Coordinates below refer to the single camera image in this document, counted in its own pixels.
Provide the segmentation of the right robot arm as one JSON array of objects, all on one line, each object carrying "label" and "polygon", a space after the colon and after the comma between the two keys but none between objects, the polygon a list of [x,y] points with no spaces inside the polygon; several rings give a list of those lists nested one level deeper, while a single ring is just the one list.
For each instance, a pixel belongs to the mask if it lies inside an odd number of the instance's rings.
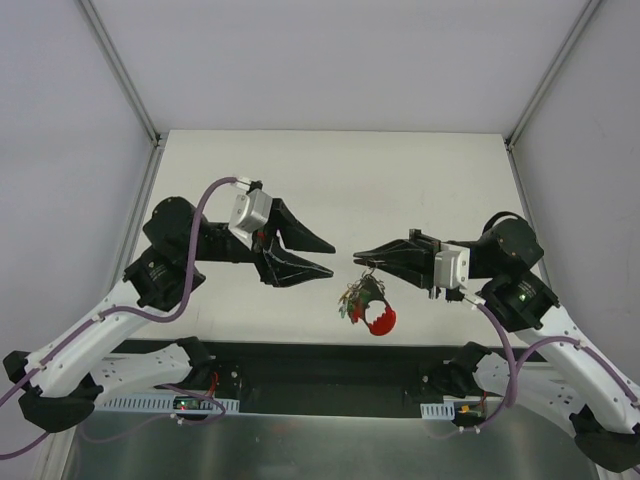
[{"label": "right robot arm", "polygon": [[[431,298],[467,302],[496,327],[502,354],[474,342],[429,369],[443,396],[477,390],[502,396],[567,432],[599,467],[639,468],[639,386],[580,330],[558,296],[533,273],[544,251],[529,223],[501,211],[473,241],[442,241],[412,230],[405,239],[357,252],[358,265],[381,270]],[[507,334],[527,346],[515,356]]]}]

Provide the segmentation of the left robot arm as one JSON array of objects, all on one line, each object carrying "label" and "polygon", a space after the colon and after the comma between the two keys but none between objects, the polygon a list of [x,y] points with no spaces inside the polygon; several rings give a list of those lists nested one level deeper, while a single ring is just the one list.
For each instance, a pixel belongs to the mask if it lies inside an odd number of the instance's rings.
[{"label": "left robot arm", "polygon": [[47,433],[78,425],[114,397],[164,384],[204,387],[212,360],[195,336],[149,354],[114,359],[111,352],[148,323],[175,321],[206,278],[198,261],[252,264],[262,283],[288,288],[329,279],[330,269],[302,253],[336,249],[304,226],[280,198],[240,194],[227,222],[210,222],[202,204],[169,197],[154,209],[143,232],[150,242],[101,304],[67,332],[33,352],[3,360],[22,394],[23,417]]}]

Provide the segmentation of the metal key holder red handle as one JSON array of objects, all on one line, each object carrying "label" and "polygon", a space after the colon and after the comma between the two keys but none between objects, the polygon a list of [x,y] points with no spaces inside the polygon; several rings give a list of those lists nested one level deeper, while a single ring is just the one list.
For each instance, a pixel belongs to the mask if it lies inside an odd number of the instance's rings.
[{"label": "metal key holder red handle", "polygon": [[352,325],[363,325],[375,337],[388,335],[396,326],[397,314],[386,297],[384,282],[368,268],[349,283],[338,300],[346,306],[346,316]]}]

